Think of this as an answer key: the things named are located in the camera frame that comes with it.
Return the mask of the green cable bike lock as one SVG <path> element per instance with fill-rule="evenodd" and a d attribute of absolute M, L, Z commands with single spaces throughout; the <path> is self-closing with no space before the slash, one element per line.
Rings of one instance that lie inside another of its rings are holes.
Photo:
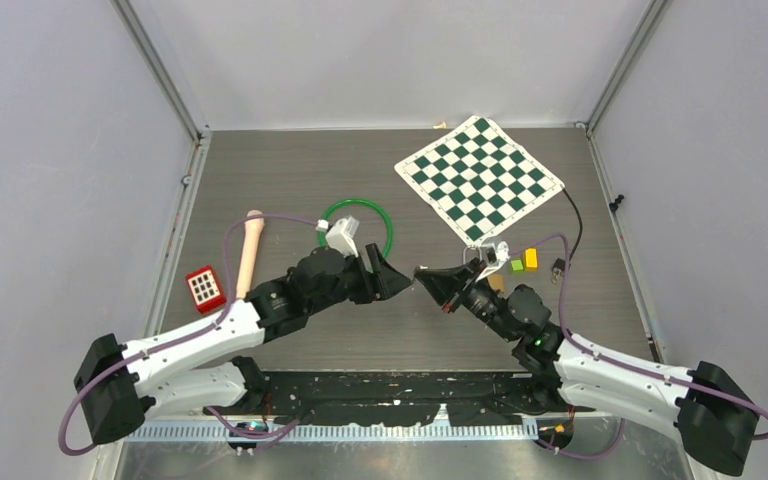
<path fill-rule="evenodd" d="M 328 220 L 329 217 L 337 210 L 348 206 L 362 206 L 374 211 L 383 222 L 386 231 L 386 237 L 384 245 L 380 248 L 380 253 L 383 258 L 387 259 L 391 253 L 391 249 L 394 241 L 394 226 L 390 215 L 376 202 L 373 202 L 364 198 L 345 198 L 338 200 L 337 202 L 329 205 L 322 213 L 320 219 Z"/>

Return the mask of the brass padlock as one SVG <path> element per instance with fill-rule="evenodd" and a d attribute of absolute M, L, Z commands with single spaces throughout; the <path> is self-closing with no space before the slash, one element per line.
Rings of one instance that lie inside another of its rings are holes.
<path fill-rule="evenodd" d="M 471 247 L 467 246 L 464 248 L 462 252 L 462 262 L 467 263 L 472 258 L 479 258 L 479 251 L 478 247 Z M 504 276 L 499 274 L 498 271 L 494 274 L 491 274 L 487 278 L 485 278 L 490 286 L 490 288 L 495 291 L 496 293 L 504 293 L 505 288 L 505 280 Z"/>

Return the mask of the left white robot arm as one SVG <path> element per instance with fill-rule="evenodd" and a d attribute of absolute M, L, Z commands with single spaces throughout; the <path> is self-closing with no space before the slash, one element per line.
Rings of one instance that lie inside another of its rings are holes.
<path fill-rule="evenodd" d="M 114 334 L 89 346 L 73 384 L 76 397 L 61 422 L 83 413 L 92 445 L 120 440 L 153 417 L 235 406 L 258 412 L 267 398 L 256 366 L 245 361 L 212 369 L 205 363 L 294 333 L 334 305 L 388 300 L 411 286 L 376 244 L 369 257 L 318 247 L 287 273 L 254 287 L 221 311 L 164 334 L 121 343 Z"/>

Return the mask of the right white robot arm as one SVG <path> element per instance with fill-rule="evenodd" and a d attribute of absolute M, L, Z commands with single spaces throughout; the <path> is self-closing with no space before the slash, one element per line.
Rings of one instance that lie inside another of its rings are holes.
<path fill-rule="evenodd" d="M 563 329 L 525 284 L 508 296 L 484 277 L 483 261 L 445 269 L 418 267 L 414 278 L 445 313 L 467 309 L 513 343 L 512 356 L 532 378 L 544 410 L 561 405 L 600 410 L 681 443 L 698 463 L 723 475 L 743 474 L 760 415 L 720 366 L 671 366 L 623 354 Z"/>

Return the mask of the yellow block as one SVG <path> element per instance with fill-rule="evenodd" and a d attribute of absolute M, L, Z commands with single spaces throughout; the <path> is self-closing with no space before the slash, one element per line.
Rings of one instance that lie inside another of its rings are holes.
<path fill-rule="evenodd" d="M 525 271 L 537 271 L 539 269 L 539 255 L 535 247 L 527 248 L 522 254 L 523 268 Z"/>

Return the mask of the green white chessboard mat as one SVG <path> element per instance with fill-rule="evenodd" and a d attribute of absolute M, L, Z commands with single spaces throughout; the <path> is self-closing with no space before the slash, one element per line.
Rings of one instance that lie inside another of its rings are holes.
<path fill-rule="evenodd" d="M 394 171 L 467 246 L 501 236 L 565 189 L 497 123 L 475 115 Z"/>

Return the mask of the beige toy microphone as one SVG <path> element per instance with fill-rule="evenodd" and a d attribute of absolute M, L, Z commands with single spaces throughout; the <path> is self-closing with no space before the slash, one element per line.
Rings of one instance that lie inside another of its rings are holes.
<path fill-rule="evenodd" d="M 251 289 L 259 241 L 265 220 L 259 210 L 250 210 L 243 223 L 244 238 L 236 282 L 236 298 L 243 299 Z"/>

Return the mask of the red white toy calculator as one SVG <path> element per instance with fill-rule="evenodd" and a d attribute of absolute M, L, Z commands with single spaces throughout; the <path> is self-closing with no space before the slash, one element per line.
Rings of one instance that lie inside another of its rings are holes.
<path fill-rule="evenodd" d="M 190 272 L 185 281 L 199 313 L 208 314 L 226 304 L 227 298 L 212 265 Z"/>

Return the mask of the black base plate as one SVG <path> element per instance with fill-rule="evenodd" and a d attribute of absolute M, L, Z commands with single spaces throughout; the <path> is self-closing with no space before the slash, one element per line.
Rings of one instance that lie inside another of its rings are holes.
<path fill-rule="evenodd" d="M 409 427 L 444 410 L 456 426 L 514 425 L 524 415 L 576 413 L 527 373 L 512 371 L 267 371 L 265 384 L 231 406 L 232 415 L 279 424 Z"/>

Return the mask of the black wall knob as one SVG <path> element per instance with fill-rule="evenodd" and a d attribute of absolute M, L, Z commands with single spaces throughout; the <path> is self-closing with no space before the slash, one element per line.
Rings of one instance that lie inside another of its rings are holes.
<path fill-rule="evenodd" d="M 624 199 L 625 199 L 625 196 L 624 196 L 623 194 L 619 194 L 619 195 L 617 195 L 617 196 L 616 196 L 616 197 L 613 199 L 613 201 L 612 201 L 612 202 L 610 202 L 610 203 L 608 204 L 608 208 L 609 208 L 609 211 L 610 211 L 611 213 L 616 213 L 616 212 L 618 211 L 618 209 L 619 209 L 620 205 L 621 205 L 621 204 L 622 204 L 622 202 L 624 201 Z"/>

